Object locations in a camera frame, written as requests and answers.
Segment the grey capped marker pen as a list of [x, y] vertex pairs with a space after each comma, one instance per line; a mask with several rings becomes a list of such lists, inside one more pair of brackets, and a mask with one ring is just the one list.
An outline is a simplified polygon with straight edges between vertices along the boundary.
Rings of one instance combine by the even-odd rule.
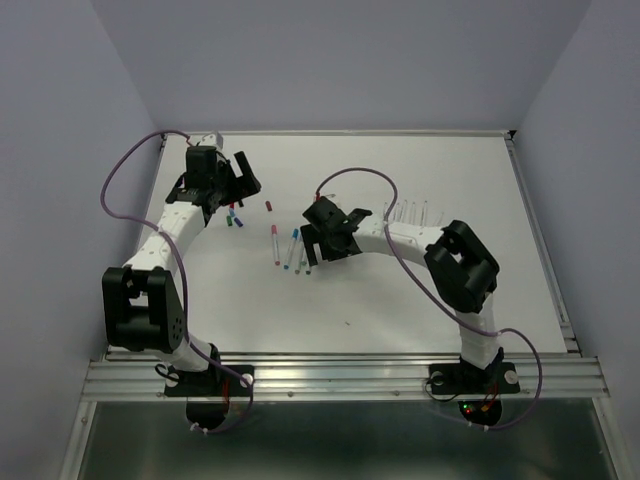
[[294, 263], [294, 273], [300, 274], [304, 270], [305, 265], [305, 247], [301, 244], [296, 251], [296, 258]]

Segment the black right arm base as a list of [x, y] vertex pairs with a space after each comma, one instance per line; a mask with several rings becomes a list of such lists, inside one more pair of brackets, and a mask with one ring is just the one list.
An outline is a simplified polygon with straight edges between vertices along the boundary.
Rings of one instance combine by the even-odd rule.
[[459, 363], [428, 367], [425, 393], [435, 401], [456, 401], [462, 418], [482, 427], [496, 427], [501, 420], [502, 395], [521, 391], [513, 363], [502, 363], [493, 372]]

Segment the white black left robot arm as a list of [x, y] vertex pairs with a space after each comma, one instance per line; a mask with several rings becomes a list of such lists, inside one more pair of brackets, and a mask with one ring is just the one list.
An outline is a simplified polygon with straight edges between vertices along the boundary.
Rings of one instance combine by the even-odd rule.
[[222, 207], [261, 190], [246, 154], [227, 159], [215, 145], [192, 146], [186, 169], [165, 199], [151, 233], [121, 267], [102, 277], [106, 335], [110, 345], [150, 352], [179, 372], [199, 393], [215, 392], [223, 371], [217, 348], [191, 335], [184, 256]]

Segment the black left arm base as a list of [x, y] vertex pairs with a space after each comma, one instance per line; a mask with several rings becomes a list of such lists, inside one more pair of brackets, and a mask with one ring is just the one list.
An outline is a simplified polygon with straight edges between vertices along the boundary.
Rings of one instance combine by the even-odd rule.
[[163, 395], [185, 399], [185, 417], [193, 432], [204, 436], [238, 428], [254, 403], [252, 365], [230, 366], [230, 373], [210, 365], [201, 372], [179, 371], [162, 363], [154, 370], [164, 382]]

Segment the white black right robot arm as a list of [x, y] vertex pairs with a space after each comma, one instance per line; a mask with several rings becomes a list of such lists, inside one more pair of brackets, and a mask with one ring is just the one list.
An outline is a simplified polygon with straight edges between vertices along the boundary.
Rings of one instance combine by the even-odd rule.
[[322, 196], [306, 211], [301, 232], [308, 263], [332, 262], [360, 254], [381, 254], [426, 268], [437, 294], [459, 325], [460, 378], [482, 390], [496, 378], [500, 345], [495, 332], [493, 294], [500, 270], [473, 230], [464, 222], [426, 227], [392, 222], [366, 209], [345, 214]]

